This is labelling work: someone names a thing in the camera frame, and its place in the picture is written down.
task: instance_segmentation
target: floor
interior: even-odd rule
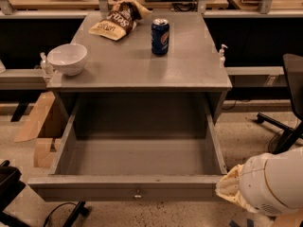
[[[30,177],[45,176],[47,169],[33,167],[35,140],[13,143],[18,130],[27,120],[30,110],[19,122],[10,122],[13,107],[0,105],[0,161],[9,159],[17,166],[22,180],[26,183]],[[276,140],[277,129],[267,123],[255,122],[258,112],[275,117],[294,127],[297,124],[291,112],[290,104],[283,101],[225,101],[223,114],[216,124],[222,147],[223,158],[229,168],[243,164],[254,155],[267,151]],[[15,217],[32,227],[43,226],[49,213],[61,202],[44,202],[28,186],[6,209]],[[248,226],[246,220],[254,221],[255,227],[272,226],[273,221],[260,214],[251,214],[227,201],[217,202],[87,202],[91,210],[87,218],[78,218],[74,226],[230,226],[233,220],[240,227]],[[62,226],[73,209],[65,205],[57,210],[48,226]]]

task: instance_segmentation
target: drawer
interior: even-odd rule
[[[226,174],[203,93],[79,94],[45,201],[213,201]]]

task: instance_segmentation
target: can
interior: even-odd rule
[[[155,55],[165,55],[169,51],[169,21],[155,19],[151,25],[151,52]]]

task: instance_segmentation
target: drawer knob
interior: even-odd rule
[[[136,200],[136,201],[139,201],[141,200],[143,197],[142,195],[140,194],[140,189],[136,189],[136,194],[133,196],[133,199]]]

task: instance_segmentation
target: chip bag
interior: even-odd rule
[[[88,32],[117,41],[135,29],[137,20],[150,13],[135,0],[121,0],[113,5],[105,19],[92,26]]]

